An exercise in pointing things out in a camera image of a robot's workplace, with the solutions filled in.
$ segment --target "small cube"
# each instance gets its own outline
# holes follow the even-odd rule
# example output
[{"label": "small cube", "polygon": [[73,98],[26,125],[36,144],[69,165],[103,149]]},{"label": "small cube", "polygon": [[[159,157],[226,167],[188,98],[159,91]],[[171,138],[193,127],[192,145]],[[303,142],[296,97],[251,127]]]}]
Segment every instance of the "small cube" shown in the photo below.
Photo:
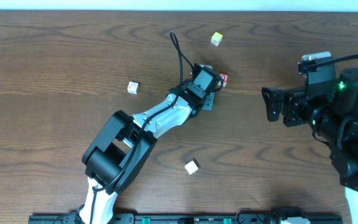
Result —
[{"label": "small cube", "polygon": [[219,75],[223,78],[223,87],[225,87],[227,81],[229,81],[229,75],[226,73],[220,73]]},{"label": "small cube", "polygon": [[128,84],[128,93],[137,94],[139,91],[139,83],[129,82]]},{"label": "small cube", "polygon": [[211,43],[215,46],[218,46],[222,41],[223,35],[215,32],[214,35],[211,38]]},{"label": "small cube", "polygon": [[191,161],[185,165],[185,169],[189,175],[194,174],[198,170],[198,166],[195,161]]}]

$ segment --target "wood grain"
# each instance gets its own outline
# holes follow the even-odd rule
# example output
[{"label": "wood grain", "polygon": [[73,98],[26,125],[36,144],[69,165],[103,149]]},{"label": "wood grain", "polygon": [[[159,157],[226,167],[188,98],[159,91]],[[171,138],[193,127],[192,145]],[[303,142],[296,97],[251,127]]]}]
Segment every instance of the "wood grain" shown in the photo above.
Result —
[{"label": "wood grain", "polygon": [[[229,83],[213,111],[158,140],[116,208],[298,205],[350,223],[328,149],[307,126],[268,123],[260,89],[302,86],[303,54],[357,54],[358,13],[124,11],[0,11],[0,223],[84,203],[81,156],[107,119],[151,108],[178,83],[170,30],[191,61],[227,72]],[[209,43],[215,31],[224,35],[219,47]],[[129,81],[141,83],[137,96]],[[192,159],[201,169],[189,177],[183,166]]]}]

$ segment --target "green connector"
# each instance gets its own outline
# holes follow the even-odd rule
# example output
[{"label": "green connector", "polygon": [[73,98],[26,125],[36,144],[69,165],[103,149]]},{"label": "green connector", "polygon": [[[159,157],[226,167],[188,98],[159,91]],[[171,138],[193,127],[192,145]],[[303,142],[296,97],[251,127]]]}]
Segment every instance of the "green connector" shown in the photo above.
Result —
[{"label": "green connector", "polygon": [[224,218],[223,224],[231,224],[231,218]]},{"label": "green connector", "polygon": [[150,224],[152,221],[150,218],[143,218],[142,219],[142,224]]}]

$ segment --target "white wall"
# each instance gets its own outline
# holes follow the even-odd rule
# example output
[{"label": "white wall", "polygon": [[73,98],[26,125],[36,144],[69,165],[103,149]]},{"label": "white wall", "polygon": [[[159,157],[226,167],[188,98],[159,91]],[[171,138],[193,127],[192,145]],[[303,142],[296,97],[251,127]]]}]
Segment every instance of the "white wall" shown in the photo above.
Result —
[{"label": "white wall", "polygon": [[0,0],[0,9],[358,12],[358,0]]}]

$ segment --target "black cable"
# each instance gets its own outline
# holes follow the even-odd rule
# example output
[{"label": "black cable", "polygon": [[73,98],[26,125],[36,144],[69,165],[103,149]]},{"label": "black cable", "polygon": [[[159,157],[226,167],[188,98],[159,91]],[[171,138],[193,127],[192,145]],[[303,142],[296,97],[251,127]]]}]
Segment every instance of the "black cable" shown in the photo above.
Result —
[{"label": "black cable", "polygon": [[325,144],[326,146],[329,146],[329,142],[327,142],[327,141],[322,141],[322,140],[319,140],[319,139],[316,138],[316,131],[313,131],[313,132],[311,133],[311,135],[314,137],[315,140],[317,140],[317,141],[319,141],[319,142]]},{"label": "black cable", "polygon": [[326,62],[316,63],[314,65],[309,65],[308,69],[311,70],[311,69],[315,69],[317,67],[330,65],[330,64],[333,64],[333,63],[337,63],[337,62],[343,62],[343,61],[346,61],[346,60],[354,60],[354,59],[358,59],[358,54],[348,55],[348,56],[340,57],[340,58],[334,58],[334,59],[328,60]]},{"label": "black cable", "polygon": [[244,210],[249,210],[251,211],[254,215],[256,215],[256,217],[258,218],[258,220],[261,222],[261,223],[264,223],[264,221],[258,216],[258,214],[255,213],[255,211],[253,211],[253,209],[251,208],[242,208],[240,209],[237,214],[236,214],[236,218],[234,219],[234,221],[237,221],[237,217],[239,216],[240,213],[242,213]]},{"label": "black cable", "polygon": [[[181,52],[180,47],[179,47],[179,41],[175,35],[175,33],[173,31],[170,32],[170,37],[172,40],[173,45],[175,46],[176,50],[178,51],[178,55],[179,55],[179,65],[180,65],[180,82],[179,85],[182,86],[183,83],[183,63],[182,63],[182,57],[187,61],[187,63],[189,63],[191,69],[193,69],[194,67],[192,66],[191,62],[184,56],[184,54]],[[132,151],[129,154],[129,157],[126,161],[126,163],[124,164],[124,166],[122,167],[121,171],[117,174],[117,176],[110,182],[108,183],[108,185],[101,187],[101,188],[96,188],[96,187],[92,187],[93,190],[93,200],[92,200],[92,206],[91,206],[91,219],[89,221],[89,224],[92,224],[93,221],[93,212],[94,212],[94,205],[95,205],[95,201],[96,201],[96,194],[100,191],[106,190],[107,188],[115,188],[115,185],[117,184],[117,182],[119,181],[119,179],[124,175],[125,170],[127,169],[127,167],[129,166],[129,164],[132,161],[132,158],[134,157],[134,154],[136,152],[137,146],[140,143],[140,139],[143,136],[144,133],[144,129],[147,126],[147,124],[151,121],[151,119],[153,119],[155,116],[157,116],[158,114],[166,111],[167,109],[171,108],[172,106],[175,106],[175,103],[178,100],[178,95],[175,97],[175,99],[172,101],[172,103],[170,103],[168,106],[166,106],[165,108],[159,110],[158,112],[152,114],[151,116],[149,116],[143,123],[142,127],[139,130],[139,135],[136,139],[135,144],[132,147]]]},{"label": "black cable", "polygon": [[191,69],[194,69],[194,66],[191,64],[191,62],[186,58],[186,56],[180,50],[179,41],[178,41],[177,36],[175,35],[175,33],[173,31],[169,32],[169,37],[172,40],[173,46],[175,46],[175,48],[178,51],[180,61],[181,61],[181,56],[182,56],[187,61],[187,63],[190,65]]},{"label": "black cable", "polygon": [[338,137],[336,139],[336,146],[338,147],[338,149],[342,150],[342,138],[343,138],[343,133],[345,131],[345,126],[349,121],[355,120],[354,118],[347,116],[342,120],[341,125],[339,126],[338,129]]},{"label": "black cable", "polygon": [[97,192],[93,190],[93,199],[92,199],[92,206],[91,206],[91,218],[89,220],[89,224],[92,224],[92,221],[93,221],[93,212],[94,212],[94,204],[95,204],[95,201],[96,201],[96,194],[97,194]]}]

